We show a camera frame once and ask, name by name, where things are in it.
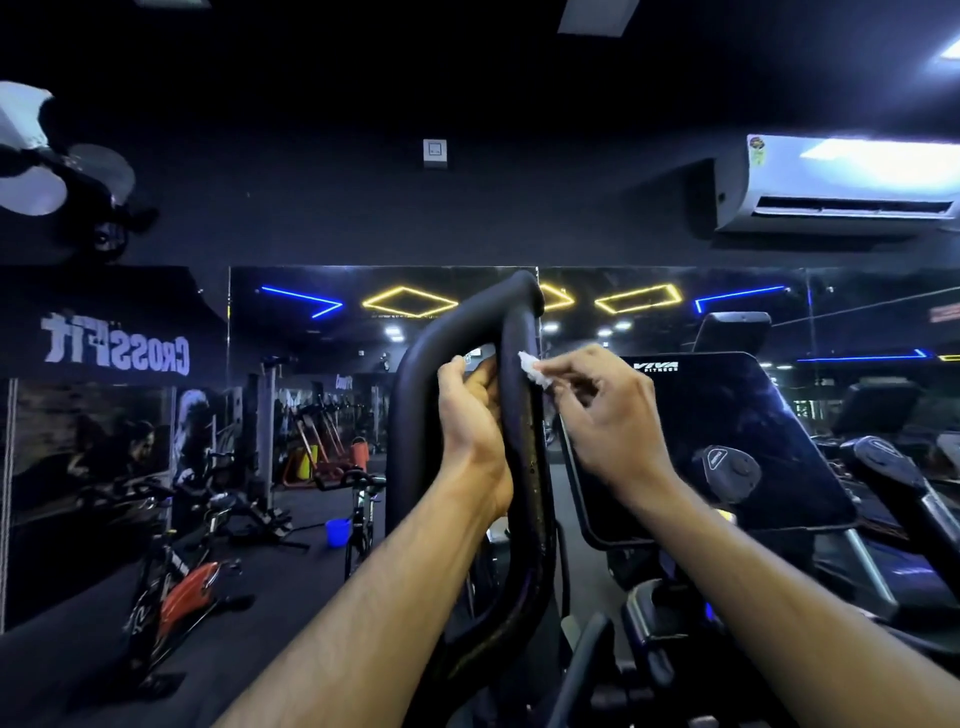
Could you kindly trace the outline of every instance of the air conditioner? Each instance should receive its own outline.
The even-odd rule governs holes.
[[[960,216],[960,145],[748,134],[714,182],[719,231],[916,234]]]

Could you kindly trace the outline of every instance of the tissue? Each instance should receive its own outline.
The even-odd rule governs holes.
[[[534,364],[540,361],[539,359],[527,352],[518,352],[518,354],[520,357],[520,368],[526,372],[530,381],[543,387],[543,389],[553,384],[553,379],[534,369]]]

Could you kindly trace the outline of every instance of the hand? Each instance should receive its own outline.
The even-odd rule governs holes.
[[[437,372],[444,431],[441,472],[456,473],[451,481],[477,496],[493,523],[507,513],[514,497],[500,432],[496,359],[481,362],[464,381],[466,370],[467,362],[456,356]]]
[[[577,457],[621,502],[678,481],[650,377],[596,344],[534,366],[554,379],[554,402]]]

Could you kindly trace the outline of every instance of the display panel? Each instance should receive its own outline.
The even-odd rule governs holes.
[[[856,519],[833,476],[777,386],[745,353],[625,357],[650,376],[670,459],[707,502],[723,505],[747,531],[846,528]],[[563,435],[581,528],[595,547],[650,540],[642,525],[584,471]],[[759,465],[756,487],[723,503],[703,478],[705,449],[736,449]]]

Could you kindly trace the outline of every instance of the right hand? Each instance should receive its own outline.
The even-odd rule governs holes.
[[[554,402],[577,457],[621,502],[679,481],[650,377],[596,344],[534,366],[553,377]]]

